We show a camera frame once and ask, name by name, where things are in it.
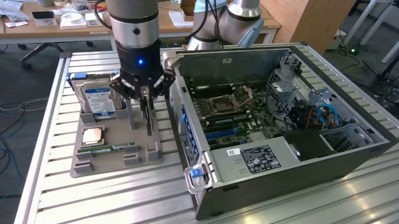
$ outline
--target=gray 3d-printed holder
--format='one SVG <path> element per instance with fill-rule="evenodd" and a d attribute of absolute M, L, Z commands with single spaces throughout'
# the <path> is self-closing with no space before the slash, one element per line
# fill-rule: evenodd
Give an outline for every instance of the gray 3d-printed holder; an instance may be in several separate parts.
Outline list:
<path fill-rule="evenodd" d="M 147 120 L 143 118 L 139 106 L 132 107 L 126 102 L 126 108 L 117 110 L 114 119 L 94 120 L 92 113 L 80 113 L 77 134 L 72 158 L 70 176 L 80 177 L 157 164 L 161 158 L 161 141 L 155 112 L 152 115 L 152 135 L 147 134 Z M 93 147 L 135 142 L 135 145 L 124 146 L 122 150 L 96 154 L 77 152 L 82 147 L 82 132 L 88 128 L 100 128 L 102 143 Z"/>

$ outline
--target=blue hard drive label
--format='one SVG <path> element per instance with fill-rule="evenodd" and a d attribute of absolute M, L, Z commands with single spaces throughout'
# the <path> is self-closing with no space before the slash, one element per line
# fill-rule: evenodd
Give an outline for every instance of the blue hard drive label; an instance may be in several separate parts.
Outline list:
<path fill-rule="evenodd" d="M 85 90 L 85 98 L 96 116 L 109 116 L 114 113 L 113 101 L 109 99 L 110 89 L 98 88 Z"/>

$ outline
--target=office chair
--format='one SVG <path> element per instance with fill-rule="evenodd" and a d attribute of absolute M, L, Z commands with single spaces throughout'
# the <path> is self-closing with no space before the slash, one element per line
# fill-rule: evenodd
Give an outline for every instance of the office chair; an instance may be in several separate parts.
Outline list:
<path fill-rule="evenodd" d="M 86 41 L 85 42 L 86 46 L 88 47 L 92 47 L 93 46 L 93 42 L 90 41 Z M 60 48 L 60 46 L 57 45 L 57 43 L 53 43 L 53 42 L 48 42 L 48 43 L 41 43 L 36 48 L 34 50 L 32 50 L 24 57 L 22 59 L 20 59 L 20 63 L 21 63 L 21 67 L 25 69 L 25 70 L 29 70 L 32 69 L 32 65 L 29 63 L 25 63 L 25 61 L 32 58 L 40 51 L 42 51 L 46 47 L 53 47 L 60 53 L 64 52 L 64 50 Z M 25 50 L 26 49 L 26 46 L 25 44 L 18 44 L 18 48 L 21 50 Z"/>

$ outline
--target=paper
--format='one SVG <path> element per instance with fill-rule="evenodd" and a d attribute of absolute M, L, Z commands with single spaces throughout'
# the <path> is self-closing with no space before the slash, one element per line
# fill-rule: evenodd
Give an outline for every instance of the paper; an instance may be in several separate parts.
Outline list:
<path fill-rule="evenodd" d="M 2 1 L 0 0 L 1 3 L 5 3 L 5 4 L 12 4 L 14 5 L 18 9 L 20 7 L 22 6 L 22 3 L 21 2 L 17 2 L 17 1 Z"/>
<path fill-rule="evenodd" d="M 22 25 L 26 25 L 28 23 L 25 21 L 22 22 L 6 22 L 5 23 L 5 26 L 6 27 L 18 27 L 18 26 L 22 26 Z"/>
<path fill-rule="evenodd" d="M 173 25 L 175 25 L 176 28 L 192 27 L 193 22 L 185 22 L 183 20 L 180 12 L 169 11 L 169 17 L 172 19 L 172 22 L 173 22 Z"/>

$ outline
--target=aluminum extrusion table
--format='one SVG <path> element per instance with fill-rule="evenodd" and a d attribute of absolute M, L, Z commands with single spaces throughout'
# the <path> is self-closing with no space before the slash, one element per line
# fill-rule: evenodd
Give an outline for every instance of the aluminum extrusion table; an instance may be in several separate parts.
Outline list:
<path fill-rule="evenodd" d="M 376 120 L 399 136 L 397 120 L 309 47 L 297 44 L 297 48 Z M 68 72 L 112 72 L 117 68 L 117 54 L 110 51 L 73 53 L 70 58 L 61 58 L 58 61 L 14 223 L 399 222 L 397 145 L 379 158 L 365 162 L 344 178 L 212 219 L 196 221 L 163 99 L 155 103 L 161 129 L 163 163 L 70 178 L 80 104 L 65 83 L 65 75 Z M 303 70 L 307 81 L 315 88 L 323 88 L 321 80 L 305 67 Z"/>

